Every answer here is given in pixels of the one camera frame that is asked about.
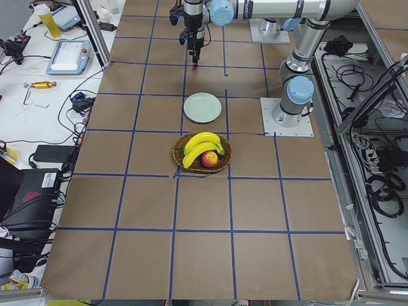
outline blue joint cap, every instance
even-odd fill
[[[228,0],[212,0],[210,18],[215,25],[224,27],[234,19],[234,7]]]
[[[294,104],[304,105],[312,99],[314,85],[306,76],[296,76],[289,81],[286,91]]]
[[[295,30],[300,22],[302,21],[301,18],[288,18],[282,25],[284,31],[293,31]]]

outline white work surface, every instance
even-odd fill
[[[119,24],[125,2],[126,0],[117,0],[120,12],[116,15],[110,14],[111,24],[116,26]],[[101,6],[108,7],[106,0],[91,0],[91,4],[94,10],[101,8]],[[32,16],[25,25],[24,30],[36,23],[38,23],[37,17]],[[72,40],[79,36],[86,35],[84,30],[74,28],[67,32],[61,32],[60,37],[52,40],[44,36],[46,32],[47,36],[51,37],[43,24],[28,30],[26,34],[31,36],[31,40],[24,49],[23,55],[51,56],[58,40]],[[110,50],[116,31],[102,31],[102,34]],[[78,39],[87,40],[88,37],[84,36]],[[8,62],[10,59],[11,57],[5,57],[2,60],[2,64]],[[44,144],[44,142],[62,144],[64,140],[66,140],[63,143],[64,145],[74,144],[72,133],[62,127],[58,121],[59,111],[61,109],[59,116],[61,123],[73,129],[72,123],[66,116],[66,112],[72,107],[72,104],[69,99],[65,104],[64,101],[73,90],[91,76],[92,77],[87,80],[86,83],[78,88],[78,91],[98,92],[103,76],[103,72],[97,73],[101,71],[101,66],[93,51],[91,52],[88,65],[81,75],[48,75],[45,72],[48,62],[49,59],[28,57],[24,59],[22,65],[16,65],[15,63],[8,65],[0,76],[0,95],[3,96],[0,100],[0,140],[8,143],[7,146],[18,154],[18,161],[15,166],[19,169],[30,168],[28,165],[28,157],[36,150],[39,144]],[[30,94],[27,96],[25,105],[23,105],[24,97],[27,93],[24,84],[42,81],[57,82],[57,86],[50,89],[30,89]],[[89,92],[84,93],[88,96],[95,96]],[[73,110],[68,112],[68,117],[73,122],[82,122],[83,120],[83,118]],[[55,166],[60,167],[61,165],[47,164],[49,168]],[[67,183],[63,183],[61,190],[65,191],[65,188],[67,188]],[[54,222],[58,222],[60,215],[61,209],[55,210]],[[43,253],[48,252],[50,248],[51,245],[46,245]],[[44,269],[45,265],[37,267],[30,274],[41,278]],[[27,305],[39,305],[41,300],[42,299],[35,299],[32,301],[33,304]],[[2,305],[16,305],[15,303],[21,302],[10,302]]]

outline bunch of bananas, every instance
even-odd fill
[[[219,155],[224,155],[221,139],[217,134],[211,132],[195,134],[184,146],[183,167],[188,169],[194,160],[206,151],[217,151]]]

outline brown basket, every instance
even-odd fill
[[[184,158],[184,146],[186,145],[186,143],[195,135],[198,133],[189,133],[189,134],[185,134],[183,136],[181,136],[175,143],[173,146],[173,158],[176,161],[176,163],[182,168],[185,169],[183,167],[183,158]],[[224,169],[225,167],[227,167],[227,165],[231,162],[232,159],[232,150],[231,150],[231,145],[230,143],[227,141],[227,139],[225,139],[222,136],[219,136],[219,138],[221,139],[221,145],[222,148],[224,149],[224,155],[220,156],[218,155],[218,163],[216,164],[215,167],[213,168],[206,168],[203,165],[201,165],[200,163],[200,157],[197,157],[195,161],[193,161],[192,165],[188,168],[185,169],[185,171],[189,171],[189,172],[195,172],[195,173],[215,173],[218,171],[221,171],[222,169]]]

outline apple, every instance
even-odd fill
[[[206,168],[213,168],[218,163],[218,155],[214,151],[206,151],[201,155],[201,164]]]

